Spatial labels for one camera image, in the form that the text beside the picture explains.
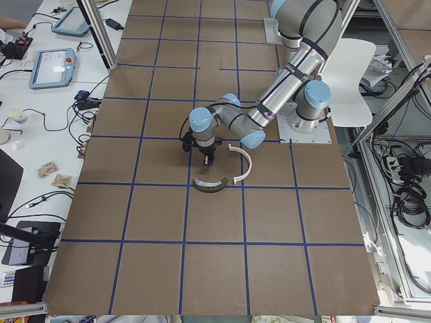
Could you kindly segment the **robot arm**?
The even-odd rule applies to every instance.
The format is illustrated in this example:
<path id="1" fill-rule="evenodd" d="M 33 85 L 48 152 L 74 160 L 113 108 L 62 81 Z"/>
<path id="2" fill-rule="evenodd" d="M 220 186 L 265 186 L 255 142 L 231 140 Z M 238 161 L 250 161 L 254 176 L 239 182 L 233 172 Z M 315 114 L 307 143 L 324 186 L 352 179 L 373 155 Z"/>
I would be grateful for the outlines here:
<path id="1" fill-rule="evenodd" d="M 215 159 L 214 131 L 221 124 L 245 147 L 254 149 L 264 141 L 265 127 L 291 97 L 301 94 L 306 105 L 316 109 L 326 108 L 329 103 L 329 96 L 315 93 L 325 84 L 311 81 L 309 75 L 328 59 L 339 41 L 342 23 L 339 2 L 273 1 L 270 16 L 277 20 L 282 39 L 294 41 L 293 55 L 279 69 L 274 82 L 246 114 L 242 113 L 239 99 L 231 93 L 213 104 L 194 108 L 189 114 L 189 130 L 180 138 L 183 150 L 188 152 L 196 147 L 207 166 Z"/>

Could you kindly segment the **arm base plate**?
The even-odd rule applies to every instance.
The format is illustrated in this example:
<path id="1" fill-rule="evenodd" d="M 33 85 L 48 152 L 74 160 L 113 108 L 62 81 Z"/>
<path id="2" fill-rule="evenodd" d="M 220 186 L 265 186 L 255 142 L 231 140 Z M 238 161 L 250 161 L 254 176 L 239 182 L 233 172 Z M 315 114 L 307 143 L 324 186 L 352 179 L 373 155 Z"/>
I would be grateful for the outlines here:
<path id="1" fill-rule="evenodd" d="M 282 143 L 331 144 L 331 135 L 325 113 L 312 121 L 297 115 L 297 104 L 286 103 L 277 113 L 279 140 Z"/>
<path id="2" fill-rule="evenodd" d="M 278 30 L 278 21 L 274 18 L 265 18 L 263 20 L 265 29 L 265 39 L 267 44 L 282 44 L 282 37 Z"/>

